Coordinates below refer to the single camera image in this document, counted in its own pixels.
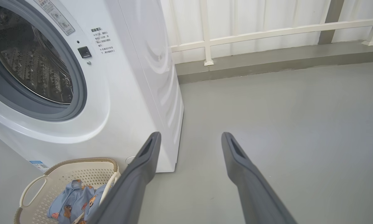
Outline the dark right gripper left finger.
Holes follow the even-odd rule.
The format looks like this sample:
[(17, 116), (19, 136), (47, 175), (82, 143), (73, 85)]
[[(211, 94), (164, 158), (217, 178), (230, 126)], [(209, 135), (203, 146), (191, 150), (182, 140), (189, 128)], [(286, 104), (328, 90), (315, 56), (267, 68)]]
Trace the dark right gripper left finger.
[(161, 133), (148, 137), (135, 159), (101, 199), (89, 224), (137, 224), (146, 186), (154, 178), (161, 148)]

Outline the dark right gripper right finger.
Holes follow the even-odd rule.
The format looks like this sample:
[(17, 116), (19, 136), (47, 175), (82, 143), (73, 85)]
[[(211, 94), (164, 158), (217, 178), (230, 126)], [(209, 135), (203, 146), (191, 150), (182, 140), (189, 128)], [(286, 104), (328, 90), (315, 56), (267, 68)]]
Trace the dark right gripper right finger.
[(235, 137), (221, 136), (227, 174), (237, 186), (245, 223), (295, 224), (296, 221)]

